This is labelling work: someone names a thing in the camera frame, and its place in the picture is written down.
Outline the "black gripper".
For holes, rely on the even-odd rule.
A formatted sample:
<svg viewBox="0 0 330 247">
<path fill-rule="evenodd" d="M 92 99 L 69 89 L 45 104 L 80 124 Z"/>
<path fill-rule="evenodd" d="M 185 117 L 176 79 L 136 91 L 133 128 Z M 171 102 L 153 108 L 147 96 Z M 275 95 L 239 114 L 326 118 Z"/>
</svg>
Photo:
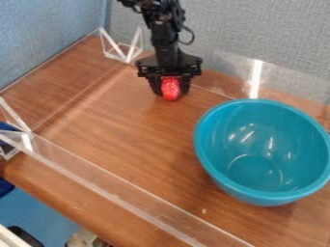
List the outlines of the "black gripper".
<svg viewBox="0 0 330 247">
<path fill-rule="evenodd" d="M 201 59 L 185 54 L 179 48 L 177 41 L 153 42 L 152 46 L 155 54 L 135 62 L 137 76 L 147 77 L 152 92 L 157 96 L 163 94 L 161 77 L 180 76 L 180 94 L 187 95 L 189 93 L 191 77 L 201 74 Z"/>
</svg>

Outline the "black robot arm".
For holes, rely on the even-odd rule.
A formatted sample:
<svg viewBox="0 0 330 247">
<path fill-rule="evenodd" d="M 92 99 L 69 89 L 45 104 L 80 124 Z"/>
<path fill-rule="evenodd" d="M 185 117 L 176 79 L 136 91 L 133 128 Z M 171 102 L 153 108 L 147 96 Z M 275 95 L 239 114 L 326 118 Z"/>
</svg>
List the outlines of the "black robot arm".
<svg viewBox="0 0 330 247">
<path fill-rule="evenodd" d="M 141 14 L 151 31 L 155 54 L 135 62 L 137 76 L 148 80 L 151 90 L 175 101 L 189 93 L 191 79 L 201 74 L 201 58 L 185 54 L 179 44 L 191 45 L 193 31 L 184 25 L 185 11 L 179 0 L 117 0 Z"/>
</svg>

